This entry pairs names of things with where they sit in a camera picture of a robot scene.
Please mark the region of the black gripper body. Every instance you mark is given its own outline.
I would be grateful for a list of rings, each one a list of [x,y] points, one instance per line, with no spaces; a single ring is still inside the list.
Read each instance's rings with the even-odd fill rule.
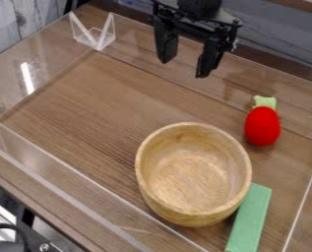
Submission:
[[[232,31],[243,22],[223,9],[223,0],[152,0],[153,25],[157,32]]]

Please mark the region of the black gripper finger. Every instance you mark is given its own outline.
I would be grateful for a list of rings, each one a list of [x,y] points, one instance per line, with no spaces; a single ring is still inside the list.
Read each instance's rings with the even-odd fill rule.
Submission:
[[[177,56],[180,40],[171,10],[163,9],[155,15],[155,39],[159,59],[167,64]]]
[[[237,28],[217,28],[204,41],[203,53],[197,59],[196,77],[207,78],[219,67],[225,52],[236,49]]]

